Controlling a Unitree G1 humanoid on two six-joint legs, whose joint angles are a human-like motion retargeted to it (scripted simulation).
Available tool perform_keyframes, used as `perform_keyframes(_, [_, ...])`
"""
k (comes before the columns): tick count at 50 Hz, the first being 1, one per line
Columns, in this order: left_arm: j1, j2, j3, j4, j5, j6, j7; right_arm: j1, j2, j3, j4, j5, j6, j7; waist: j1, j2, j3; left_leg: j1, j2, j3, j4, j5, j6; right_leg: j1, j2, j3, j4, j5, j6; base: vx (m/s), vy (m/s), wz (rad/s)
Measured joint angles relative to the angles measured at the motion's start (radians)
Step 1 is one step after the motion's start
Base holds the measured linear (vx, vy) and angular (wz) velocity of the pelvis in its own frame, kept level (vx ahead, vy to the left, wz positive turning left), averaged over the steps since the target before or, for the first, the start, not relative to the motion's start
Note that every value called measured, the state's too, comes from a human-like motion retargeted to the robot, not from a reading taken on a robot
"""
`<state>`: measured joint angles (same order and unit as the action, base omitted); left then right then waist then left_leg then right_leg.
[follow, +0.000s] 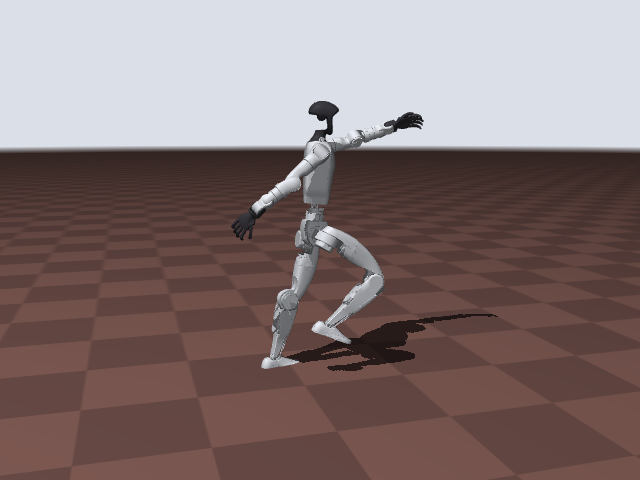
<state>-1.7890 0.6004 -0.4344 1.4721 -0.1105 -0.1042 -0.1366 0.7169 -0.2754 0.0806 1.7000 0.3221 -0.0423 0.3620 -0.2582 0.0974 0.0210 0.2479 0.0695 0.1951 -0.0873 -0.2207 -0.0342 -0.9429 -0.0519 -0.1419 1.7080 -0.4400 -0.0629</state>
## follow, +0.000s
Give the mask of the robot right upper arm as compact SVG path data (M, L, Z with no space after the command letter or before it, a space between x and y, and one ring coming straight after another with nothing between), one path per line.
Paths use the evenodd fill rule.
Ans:
M285 178L289 179L296 177L300 180L301 177L309 175L317 166L323 164L330 156L330 150L324 144L316 144L308 153L308 155L302 160ZM301 183L301 181L300 181ZM301 187L301 185L300 185ZM299 188L300 189L300 188ZM298 190L299 190L298 189ZM293 191L291 193L297 192Z

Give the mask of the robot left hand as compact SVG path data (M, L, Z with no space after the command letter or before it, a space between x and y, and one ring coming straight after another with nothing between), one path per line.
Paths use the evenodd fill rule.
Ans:
M422 122L416 121L416 120L420 120L420 121L424 122L422 117L421 117L421 115L414 114L413 112L407 112L404 115L402 115L401 117L399 117L397 119L397 121L391 120L391 121L385 122L384 126L385 127L389 127L389 126L393 125L394 126L394 132L396 132L397 129L406 129L408 127L417 127L419 129L421 129L421 126L419 126L417 124L420 124L420 125L423 126Z

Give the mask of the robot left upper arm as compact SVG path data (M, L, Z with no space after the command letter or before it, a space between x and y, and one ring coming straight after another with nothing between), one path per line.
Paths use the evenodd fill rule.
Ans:
M334 152L337 152L347 148L361 146L363 138L357 130L352 130L347 134L346 138L337 137L326 141L332 145Z

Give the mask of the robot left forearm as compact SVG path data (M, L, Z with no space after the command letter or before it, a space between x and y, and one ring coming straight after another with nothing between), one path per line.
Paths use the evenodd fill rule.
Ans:
M388 121L387 121L388 122ZM384 122L385 123L385 122ZM363 142L369 142L370 140L382 138L385 135L391 134L394 132L394 126L385 127L383 124L376 125L375 127L371 127L369 129L359 129L357 130L363 138Z

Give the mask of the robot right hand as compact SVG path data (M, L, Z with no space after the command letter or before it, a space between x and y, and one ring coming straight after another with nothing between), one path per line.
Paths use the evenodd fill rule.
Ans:
M252 206L248 209L249 212L248 213L244 213L241 216L239 216L239 218L232 223L231 227L233 228L233 232L236 233L236 237L239 238L239 234L241 233L241 231L243 230L243 232L240 235L240 240L243 241L243 236L245 235L246 231L249 230L249 239L252 238L252 230L253 230L253 225L255 224L255 219L259 219L262 214L266 211L266 209L262 209L257 215L254 213L254 211L251 209ZM237 224L239 222L239 224ZM234 227L237 224L236 227ZM241 227L240 227L241 226ZM237 231L237 229L240 227L240 229ZM237 232L236 232L237 231Z

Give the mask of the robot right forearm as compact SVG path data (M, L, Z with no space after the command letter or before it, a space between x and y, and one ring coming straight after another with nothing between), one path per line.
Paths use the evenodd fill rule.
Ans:
M252 205L252 210L257 215L262 209L270 209L274 203L277 203L282 198L286 198L289 193L296 191L300 188L300 180L296 177L286 179L275 185L268 194L263 195L260 200Z

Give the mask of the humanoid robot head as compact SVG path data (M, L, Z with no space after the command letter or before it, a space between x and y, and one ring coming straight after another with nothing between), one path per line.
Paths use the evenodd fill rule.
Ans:
M333 116L339 111L338 107L334 104L327 101L318 101L313 103L308 113L311 115L316 115L319 121L327 120L327 129L325 130L316 130L313 137L309 140L311 141L319 141L320 137L325 138L326 134L331 135L333 133ZM322 141L322 140L321 140ZM325 139L326 141L326 139ZM326 141L327 142L327 141Z

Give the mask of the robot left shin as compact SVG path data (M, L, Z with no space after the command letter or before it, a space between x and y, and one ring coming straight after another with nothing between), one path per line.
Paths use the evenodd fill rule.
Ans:
M285 310L281 308L278 305L278 303L276 303L275 310L274 310L274 317L273 317L273 325L272 325L273 342L272 342L272 348L270 353L270 357L273 355L272 360L280 359L282 350L284 349L284 346L287 340L286 338L289 336L295 320L298 304L299 302L291 310ZM278 354L279 354L279 357L278 357ZM274 357L276 358L274 359Z

